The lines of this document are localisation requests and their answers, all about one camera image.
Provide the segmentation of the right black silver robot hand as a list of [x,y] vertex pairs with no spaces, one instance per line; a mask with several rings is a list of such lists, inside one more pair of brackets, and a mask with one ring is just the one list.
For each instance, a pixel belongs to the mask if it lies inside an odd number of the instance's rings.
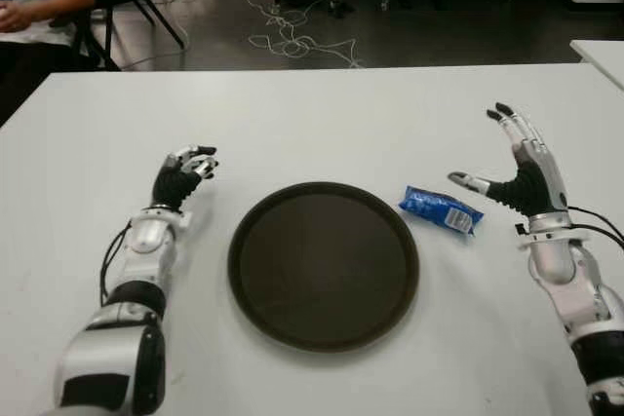
[[453,171],[448,179],[527,218],[568,211],[566,188],[558,165],[534,125],[521,113],[501,102],[489,109],[487,116],[510,139],[517,165],[515,177],[500,182]]

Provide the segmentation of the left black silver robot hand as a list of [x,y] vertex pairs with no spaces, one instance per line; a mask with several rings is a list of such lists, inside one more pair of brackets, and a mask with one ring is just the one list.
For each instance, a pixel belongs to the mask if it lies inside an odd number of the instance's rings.
[[189,145],[170,153],[153,183],[151,205],[179,211],[203,180],[214,177],[218,166],[215,155],[215,147],[203,145]]

